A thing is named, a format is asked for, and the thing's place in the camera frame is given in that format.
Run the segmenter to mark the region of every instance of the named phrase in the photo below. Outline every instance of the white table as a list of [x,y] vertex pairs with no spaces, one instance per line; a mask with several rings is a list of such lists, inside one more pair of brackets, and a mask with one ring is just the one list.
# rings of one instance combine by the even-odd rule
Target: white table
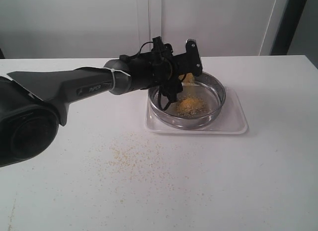
[[[106,61],[0,60],[0,73]],[[146,91],[79,101],[45,152],[0,168],[0,230],[317,231],[317,69],[304,56],[202,62],[236,90],[246,134],[147,133]]]

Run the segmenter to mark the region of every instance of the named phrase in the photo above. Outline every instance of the plastic tray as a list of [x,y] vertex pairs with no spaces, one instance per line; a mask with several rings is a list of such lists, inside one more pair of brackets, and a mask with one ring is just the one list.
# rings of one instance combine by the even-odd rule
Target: plastic tray
[[223,108],[211,124],[195,130],[182,130],[168,126],[160,121],[150,108],[147,100],[146,129],[153,133],[161,134],[243,134],[248,129],[248,124],[236,92],[226,88],[227,98]]

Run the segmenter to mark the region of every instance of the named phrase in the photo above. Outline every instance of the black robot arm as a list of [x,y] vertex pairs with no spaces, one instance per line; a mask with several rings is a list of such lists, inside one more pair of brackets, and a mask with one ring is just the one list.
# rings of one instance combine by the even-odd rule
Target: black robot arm
[[122,55],[103,68],[84,67],[60,72],[12,72],[0,77],[0,167],[30,159],[54,140],[59,124],[67,123],[69,105],[110,91],[120,95],[159,86],[167,109],[182,92],[180,75],[202,73],[194,40],[186,53],[174,56],[170,44],[154,38],[150,52]]

